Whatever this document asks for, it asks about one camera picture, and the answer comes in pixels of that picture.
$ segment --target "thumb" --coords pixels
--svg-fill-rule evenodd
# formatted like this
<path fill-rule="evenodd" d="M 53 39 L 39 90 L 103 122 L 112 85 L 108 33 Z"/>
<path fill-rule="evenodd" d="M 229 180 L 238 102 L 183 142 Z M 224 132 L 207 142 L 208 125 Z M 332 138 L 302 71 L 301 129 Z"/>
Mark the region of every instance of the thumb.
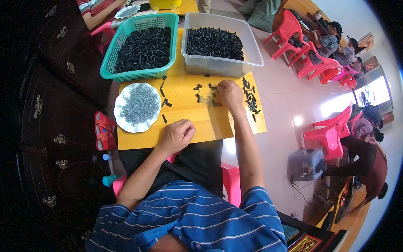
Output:
<path fill-rule="evenodd" d="M 195 135 L 196 129 L 190 129 L 186 132 L 186 134 L 183 136 L 183 142 L 184 143 L 189 143 L 190 140 L 192 140 L 193 136 Z"/>
<path fill-rule="evenodd" d="M 224 88 L 217 86 L 217 91 L 219 94 L 222 94 L 224 92 Z"/>

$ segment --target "beige pants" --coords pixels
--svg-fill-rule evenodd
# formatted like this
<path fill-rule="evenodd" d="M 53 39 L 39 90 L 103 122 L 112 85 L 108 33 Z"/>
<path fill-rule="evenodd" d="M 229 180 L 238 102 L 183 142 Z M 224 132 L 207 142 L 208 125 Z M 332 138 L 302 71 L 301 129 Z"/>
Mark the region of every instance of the beige pants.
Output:
<path fill-rule="evenodd" d="M 211 0 L 199 0 L 197 8 L 199 12 L 210 14 Z"/>

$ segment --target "clear plastic bin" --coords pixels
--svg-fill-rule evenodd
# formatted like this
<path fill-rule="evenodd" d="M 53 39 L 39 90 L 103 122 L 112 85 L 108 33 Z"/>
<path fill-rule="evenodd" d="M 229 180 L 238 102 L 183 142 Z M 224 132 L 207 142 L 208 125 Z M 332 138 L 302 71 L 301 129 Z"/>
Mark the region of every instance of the clear plastic bin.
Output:
<path fill-rule="evenodd" d="M 222 30 L 236 32 L 243 44 L 243 57 L 245 61 L 229 58 L 186 54 L 187 30 L 189 28 L 220 28 Z M 193 75 L 215 75 L 233 78 L 241 78 L 253 71 L 256 67 L 264 66 L 262 55 L 255 36 L 249 24 L 239 19 L 223 17 L 219 15 L 188 12 L 185 18 L 183 30 L 182 55 L 185 57 L 186 71 Z"/>

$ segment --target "tiled floor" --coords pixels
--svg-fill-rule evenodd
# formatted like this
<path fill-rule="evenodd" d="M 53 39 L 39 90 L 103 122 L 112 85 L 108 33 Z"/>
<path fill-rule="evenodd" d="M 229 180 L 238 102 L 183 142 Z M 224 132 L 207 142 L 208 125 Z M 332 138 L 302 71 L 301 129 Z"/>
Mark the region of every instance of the tiled floor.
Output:
<path fill-rule="evenodd" d="M 212 8 L 236 12 L 242 0 L 214 0 Z M 355 103 L 350 89 L 339 83 L 330 82 L 321 85 L 319 78 L 308 81 L 299 79 L 296 70 L 302 66 L 296 62 L 288 68 L 283 56 L 272 61 L 270 56 L 278 49 L 273 40 L 263 43 L 269 33 L 252 28 L 264 67 L 253 71 L 264 110 L 267 132 L 255 135 L 264 164 L 266 188 L 276 206 L 284 214 L 298 215 L 298 219 L 307 221 L 311 211 L 301 194 L 293 189 L 287 170 L 289 154 L 304 146 L 303 132 L 312 129 L 312 123 L 330 118 L 336 112 L 345 109 L 351 101 Z M 111 86 L 110 115 L 113 117 L 114 100 L 118 95 L 118 83 Z M 225 139 L 222 161 L 237 165 L 234 139 Z M 310 182 L 295 182 L 299 187 Z M 313 201 L 315 183 L 301 189 L 309 202 Z"/>

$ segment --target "white plate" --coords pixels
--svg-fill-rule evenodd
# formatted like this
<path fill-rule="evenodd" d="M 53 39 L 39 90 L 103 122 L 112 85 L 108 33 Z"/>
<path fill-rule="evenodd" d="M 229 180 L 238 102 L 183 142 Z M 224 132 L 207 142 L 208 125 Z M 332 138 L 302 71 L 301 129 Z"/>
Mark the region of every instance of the white plate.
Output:
<path fill-rule="evenodd" d="M 140 5 L 131 5 L 124 8 L 121 8 L 115 15 L 116 19 L 123 19 L 125 17 L 130 17 L 131 15 L 137 13 L 140 10 Z"/>
<path fill-rule="evenodd" d="M 123 98 L 123 96 L 129 97 L 130 90 L 137 88 L 140 84 L 145 84 L 145 85 L 153 88 L 153 93 L 157 94 L 156 99 L 158 100 L 158 103 L 160 106 L 159 106 L 158 110 L 155 112 L 155 115 L 152 119 L 147 120 L 144 123 L 139 123 L 139 124 L 136 124 L 135 126 L 132 126 L 131 123 L 128 123 L 125 121 L 124 117 L 119 116 L 122 108 L 119 108 L 118 106 L 119 105 L 124 106 L 126 104 L 126 100 Z M 136 132 L 144 132 L 144 131 L 148 130 L 150 128 L 150 126 L 157 120 L 158 115 L 160 114 L 160 111 L 161 111 L 161 98 L 160 98 L 160 94 L 158 93 L 158 90 L 148 83 L 132 83 L 129 86 L 125 87 L 122 90 L 122 92 L 120 93 L 120 95 L 116 98 L 113 114 L 115 115 L 116 123 L 122 129 L 124 129 L 127 132 L 136 133 Z"/>

